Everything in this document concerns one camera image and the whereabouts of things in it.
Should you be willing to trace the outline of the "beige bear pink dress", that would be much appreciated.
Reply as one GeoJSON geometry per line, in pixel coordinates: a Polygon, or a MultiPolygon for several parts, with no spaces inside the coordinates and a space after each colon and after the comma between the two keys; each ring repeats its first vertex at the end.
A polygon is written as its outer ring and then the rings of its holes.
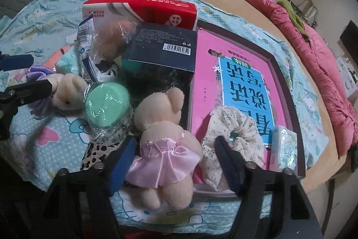
{"type": "Polygon", "coordinates": [[[177,87],[144,98],[134,112],[141,132],[140,154],[125,180],[140,188],[143,205],[159,209],[166,202],[177,211],[192,201],[192,175],[203,158],[197,138],[180,126],[184,93],[177,87]]]}

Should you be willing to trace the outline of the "mint green tissue pack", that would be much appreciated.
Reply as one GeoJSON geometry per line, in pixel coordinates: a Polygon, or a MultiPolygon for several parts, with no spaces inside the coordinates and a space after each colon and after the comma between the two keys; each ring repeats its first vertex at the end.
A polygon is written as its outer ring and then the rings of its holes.
{"type": "Polygon", "coordinates": [[[78,51],[72,46],[60,59],[55,63],[57,73],[67,74],[73,73],[81,76],[81,68],[79,65],[78,51]]]}

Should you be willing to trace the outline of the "leopard print fabric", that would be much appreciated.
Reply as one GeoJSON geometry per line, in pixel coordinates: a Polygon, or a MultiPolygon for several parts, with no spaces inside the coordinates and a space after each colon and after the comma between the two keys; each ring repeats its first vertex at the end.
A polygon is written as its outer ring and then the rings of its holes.
{"type": "Polygon", "coordinates": [[[125,127],[104,129],[91,137],[81,161],[80,171],[90,169],[95,163],[103,162],[129,135],[134,132],[125,127]]]}

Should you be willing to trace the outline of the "floral cream scrunchie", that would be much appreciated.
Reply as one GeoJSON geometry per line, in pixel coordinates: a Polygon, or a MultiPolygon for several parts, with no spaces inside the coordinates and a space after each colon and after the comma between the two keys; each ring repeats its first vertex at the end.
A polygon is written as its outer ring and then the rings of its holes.
{"type": "Polygon", "coordinates": [[[223,136],[229,147],[240,152],[245,161],[264,166],[264,145],[256,121],[232,106],[219,106],[210,113],[207,131],[202,139],[203,158],[200,167],[204,182],[221,192],[229,189],[215,154],[214,142],[223,136]]]}

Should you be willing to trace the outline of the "small light blue tissue pack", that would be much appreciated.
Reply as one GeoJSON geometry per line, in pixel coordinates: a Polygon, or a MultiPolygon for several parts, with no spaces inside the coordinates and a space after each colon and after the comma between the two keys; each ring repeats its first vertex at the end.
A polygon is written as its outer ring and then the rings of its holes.
{"type": "Polygon", "coordinates": [[[283,126],[271,131],[271,156],[269,170],[281,172],[285,168],[295,170],[297,165],[297,134],[283,126]]]}

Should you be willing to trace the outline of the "beige bear purple bow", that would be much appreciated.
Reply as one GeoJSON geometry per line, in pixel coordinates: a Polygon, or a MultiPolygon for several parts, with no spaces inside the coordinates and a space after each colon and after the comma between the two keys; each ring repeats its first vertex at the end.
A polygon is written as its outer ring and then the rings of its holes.
{"type": "Polygon", "coordinates": [[[73,73],[56,73],[48,67],[32,66],[26,73],[28,82],[48,80],[52,84],[52,93],[49,97],[31,103],[30,113],[43,118],[52,109],[62,111],[80,110],[84,107],[84,91],[87,82],[73,73]]]}

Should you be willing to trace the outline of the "blue white wipes packet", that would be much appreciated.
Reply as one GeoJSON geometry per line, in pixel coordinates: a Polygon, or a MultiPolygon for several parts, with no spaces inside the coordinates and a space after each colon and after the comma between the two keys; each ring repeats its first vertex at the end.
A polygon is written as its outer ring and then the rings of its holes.
{"type": "Polygon", "coordinates": [[[90,15],[79,24],[77,31],[80,75],[88,83],[115,81],[118,78],[118,72],[114,62],[95,61],[94,36],[94,17],[90,15]]]}

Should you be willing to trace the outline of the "brown plush in plastic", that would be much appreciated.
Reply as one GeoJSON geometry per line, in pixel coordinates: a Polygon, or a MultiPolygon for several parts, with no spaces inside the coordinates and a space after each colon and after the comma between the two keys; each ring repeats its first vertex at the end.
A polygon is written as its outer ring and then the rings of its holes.
{"type": "Polygon", "coordinates": [[[95,61],[114,61],[123,55],[136,33],[137,23],[124,17],[112,17],[95,29],[92,56],[95,61]]]}

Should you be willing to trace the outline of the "dark blue cardboard box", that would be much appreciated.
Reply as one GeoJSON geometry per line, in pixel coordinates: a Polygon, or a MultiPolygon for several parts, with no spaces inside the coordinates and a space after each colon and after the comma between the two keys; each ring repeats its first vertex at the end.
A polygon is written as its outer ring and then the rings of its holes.
{"type": "Polygon", "coordinates": [[[184,93],[180,126],[188,124],[189,93],[195,72],[197,32],[144,22],[121,58],[131,105],[145,97],[178,87],[184,93]]]}

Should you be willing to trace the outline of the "pink quilt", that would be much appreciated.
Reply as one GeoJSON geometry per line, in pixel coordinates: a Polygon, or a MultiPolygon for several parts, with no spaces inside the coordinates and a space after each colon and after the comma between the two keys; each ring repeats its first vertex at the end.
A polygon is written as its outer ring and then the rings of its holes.
{"type": "Polygon", "coordinates": [[[246,0],[263,13],[290,42],[303,65],[309,71],[330,116],[339,156],[347,154],[357,144],[357,114],[349,102],[336,60],[322,37],[309,25],[303,25],[309,41],[306,42],[292,24],[289,15],[274,0],[246,0]]]}

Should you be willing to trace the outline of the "white drawer cabinet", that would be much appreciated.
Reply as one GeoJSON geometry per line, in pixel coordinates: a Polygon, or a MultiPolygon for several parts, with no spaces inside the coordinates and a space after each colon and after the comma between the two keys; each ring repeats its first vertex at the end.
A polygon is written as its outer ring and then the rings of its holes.
{"type": "Polygon", "coordinates": [[[350,102],[354,102],[357,98],[357,85],[354,82],[352,75],[349,72],[346,62],[340,56],[336,57],[337,66],[340,72],[340,76],[343,81],[343,86],[350,102]]]}

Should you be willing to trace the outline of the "green cloth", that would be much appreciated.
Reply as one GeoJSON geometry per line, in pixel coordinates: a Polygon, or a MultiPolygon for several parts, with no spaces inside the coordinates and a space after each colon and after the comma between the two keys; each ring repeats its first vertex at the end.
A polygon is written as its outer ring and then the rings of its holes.
{"type": "Polygon", "coordinates": [[[306,42],[309,41],[309,35],[307,34],[305,27],[303,25],[303,22],[300,20],[300,18],[296,15],[294,12],[294,9],[288,0],[279,0],[277,1],[278,5],[281,5],[284,9],[286,9],[289,18],[292,22],[292,24],[298,29],[302,37],[306,42]]]}

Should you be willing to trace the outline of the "red white tissue box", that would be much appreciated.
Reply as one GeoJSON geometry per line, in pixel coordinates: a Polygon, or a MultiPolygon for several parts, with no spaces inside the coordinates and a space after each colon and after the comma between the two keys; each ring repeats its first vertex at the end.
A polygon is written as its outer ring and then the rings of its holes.
{"type": "Polygon", "coordinates": [[[120,15],[139,23],[150,22],[195,30],[198,21],[193,3],[179,0],[88,0],[82,5],[83,18],[106,19],[120,15]]]}

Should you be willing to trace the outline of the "black wall television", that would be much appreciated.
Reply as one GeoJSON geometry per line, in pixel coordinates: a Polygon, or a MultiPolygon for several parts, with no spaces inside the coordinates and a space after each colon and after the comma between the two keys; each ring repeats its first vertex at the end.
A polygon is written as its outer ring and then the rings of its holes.
{"type": "Polygon", "coordinates": [[[357,54],[358,27],[353,21],[350,21],[345,27],[343,33],[340,35],[340,40],[351,55],[357,54]]]}

